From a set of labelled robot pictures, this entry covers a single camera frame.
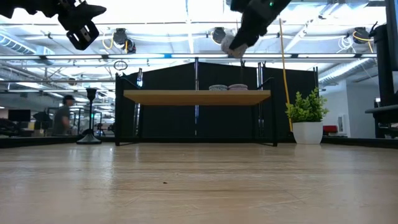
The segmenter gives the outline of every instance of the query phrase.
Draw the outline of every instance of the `potted plant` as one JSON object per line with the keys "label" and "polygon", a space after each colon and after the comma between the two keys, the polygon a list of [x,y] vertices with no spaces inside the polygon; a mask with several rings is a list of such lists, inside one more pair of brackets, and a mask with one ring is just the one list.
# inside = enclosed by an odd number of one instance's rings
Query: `potted plant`
{"label": "potted plant", "polygon": [[296,104],[286,104],[286,114],[293,122],[293,135],[298,144],[320,144],[323,136],[322,118],[328,109],[324,97],[319,96],[318,88],[311,94],[302,98],[300,92],[296,93]]}

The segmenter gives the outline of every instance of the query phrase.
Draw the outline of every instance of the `light wooden surface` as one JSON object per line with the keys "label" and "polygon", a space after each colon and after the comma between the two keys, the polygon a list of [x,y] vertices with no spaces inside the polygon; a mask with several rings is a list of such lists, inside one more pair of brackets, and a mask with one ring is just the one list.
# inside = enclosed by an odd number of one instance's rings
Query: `light wooden surface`
{"label": "light wooden surface", "polygon": [[268,90],[125,90],[124,96],[142,105],[256,105],[270,97]]}
{"label": "light wooden surface", "polygon": [[328,145],[1,149],[0,222],[396,224],[397,161]]}

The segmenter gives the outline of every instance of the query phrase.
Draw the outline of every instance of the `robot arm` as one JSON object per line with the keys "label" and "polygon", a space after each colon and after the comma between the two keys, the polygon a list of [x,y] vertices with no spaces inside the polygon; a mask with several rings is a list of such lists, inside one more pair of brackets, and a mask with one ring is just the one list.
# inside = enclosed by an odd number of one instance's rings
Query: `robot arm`
{"label": "robot arm", "polygon": [[221,48],[236,58],[243,56],[260,36],[267,34],[267,27],[285,9],[291,0],[232,0],[231,10],[242,12],[241,28],[235,37],[226,36]]}
{"label": "robot arm", "polygon": [[106,8],[89,5],[86,1],[78,6],[75,3],[76,0],[3,0],[0,15],[10,19],[15,8],[23,8],[31,15],[41,11],[49,18],[58,14],[70,42],[76,49],[85,50],[100,34],[91,20],[104,13]]}

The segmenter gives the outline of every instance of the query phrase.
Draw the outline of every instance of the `wooden tabletop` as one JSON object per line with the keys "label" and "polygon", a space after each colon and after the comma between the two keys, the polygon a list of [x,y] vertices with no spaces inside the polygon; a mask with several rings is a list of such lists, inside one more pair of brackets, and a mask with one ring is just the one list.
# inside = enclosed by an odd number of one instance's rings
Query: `wooden tabletop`
{"label": "wooden tabletop", "polygon": [[271,96],[271,92],[269,90],[125,90],[124,96],[142,105],[249,106],[266,100]]}

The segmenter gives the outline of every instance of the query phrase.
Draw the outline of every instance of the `person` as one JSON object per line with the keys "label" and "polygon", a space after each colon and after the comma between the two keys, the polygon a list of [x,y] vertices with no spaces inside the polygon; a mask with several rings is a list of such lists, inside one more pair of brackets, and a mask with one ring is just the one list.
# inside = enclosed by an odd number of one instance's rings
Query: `person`
{"label": "person", "polygon": [[54,117],[54,125],[53,125],[53,136],[59,135],[66,135],[67,131],[70,128],[69,122],[69,114],[70,114],[70,107],[73,105],[74,97],[71,95],[66,95],[63,97],[61,106],[58,111],[55,113]]}

